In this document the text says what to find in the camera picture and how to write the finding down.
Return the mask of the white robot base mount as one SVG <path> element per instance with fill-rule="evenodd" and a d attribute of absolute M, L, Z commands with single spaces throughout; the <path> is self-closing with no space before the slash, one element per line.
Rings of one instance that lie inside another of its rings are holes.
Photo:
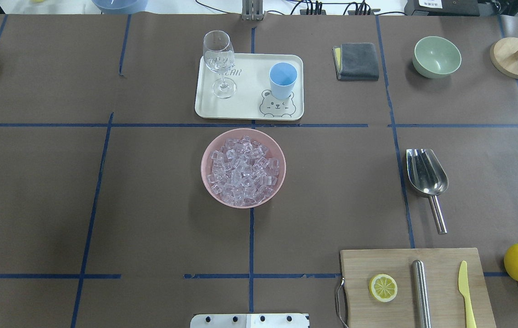
<path fill-rule="evenodd" d="M 309 328 L 309 315 L 304 313 L 231 313 L 199 314 L 191 328 Z"/>

